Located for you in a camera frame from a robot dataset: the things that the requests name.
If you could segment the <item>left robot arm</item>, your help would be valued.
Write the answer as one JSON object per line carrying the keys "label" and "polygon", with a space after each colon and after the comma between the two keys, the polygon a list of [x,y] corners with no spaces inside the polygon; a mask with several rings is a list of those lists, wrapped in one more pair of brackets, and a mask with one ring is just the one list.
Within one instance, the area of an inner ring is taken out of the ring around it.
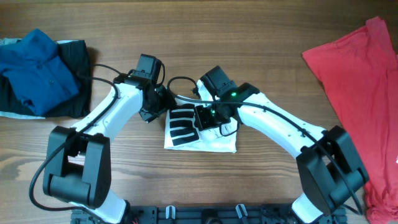
{"label": "left robot arm", "polygon": [[166,90],[158,80],[164,69],[159,59],[142,54],[135,69],[111,82],[108,96],[87,117],[52,130],[47,157],[37,171],[44,175],[45,195],[100,223],[132,223],[129,202],[110,189],[110,146],[135,114],[150,123],[166,111]]}

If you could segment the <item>white t-shirt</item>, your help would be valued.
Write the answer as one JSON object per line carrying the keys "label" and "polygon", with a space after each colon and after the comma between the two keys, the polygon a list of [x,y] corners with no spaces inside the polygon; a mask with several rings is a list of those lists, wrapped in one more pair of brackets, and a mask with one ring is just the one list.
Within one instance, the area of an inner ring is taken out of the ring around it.
{"label": "white t-shirt", "polygon": [[194,108],[210,104],[193,102],[185,96],[174,97],[176,105],[167,111],[164,148],[168,150],[236,152],[236,132],[239,123],[230,118],[229,124],[199,131],[195,127]]}

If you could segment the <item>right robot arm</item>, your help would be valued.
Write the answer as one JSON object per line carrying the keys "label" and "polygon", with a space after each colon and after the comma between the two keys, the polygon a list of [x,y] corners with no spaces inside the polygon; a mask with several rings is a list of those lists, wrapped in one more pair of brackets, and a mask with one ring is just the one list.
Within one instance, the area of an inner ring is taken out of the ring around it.
{"label": "right robot arm", "polygon": [[216,66],[197,83],[205,105],[198,110],[199,129],[232,119],[276,142],[296,161],[302,194],[292,203],[294,215],[311,223],[331,215],[369,180],[351,136],[340,126],[330,130],[307,123],[278,107],[258,88],[237,86]]}

